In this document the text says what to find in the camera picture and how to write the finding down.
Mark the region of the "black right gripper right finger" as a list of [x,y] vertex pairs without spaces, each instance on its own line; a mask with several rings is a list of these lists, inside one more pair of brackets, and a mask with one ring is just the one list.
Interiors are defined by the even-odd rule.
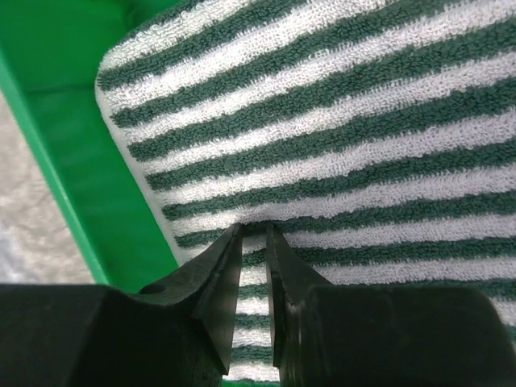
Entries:
[[512,344],[471,287],[334,285],[266,231],[273,363],[283,386],[509,386]]

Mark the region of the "green white striped towel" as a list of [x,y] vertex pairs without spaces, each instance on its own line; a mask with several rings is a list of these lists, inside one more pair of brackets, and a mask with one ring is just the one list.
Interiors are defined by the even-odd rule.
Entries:
[[279,380],[267,223],[336,284],[475,286],[514,332],[514,2],[189,1],[96,97],[179,264],[247,228],[229,381]]

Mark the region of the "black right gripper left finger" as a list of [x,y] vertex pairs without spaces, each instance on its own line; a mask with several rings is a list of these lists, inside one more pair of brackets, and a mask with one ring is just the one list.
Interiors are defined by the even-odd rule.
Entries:
[[219,385],[230,368],[241,264],[235,224],[137,293],[2,285],[2,385]]

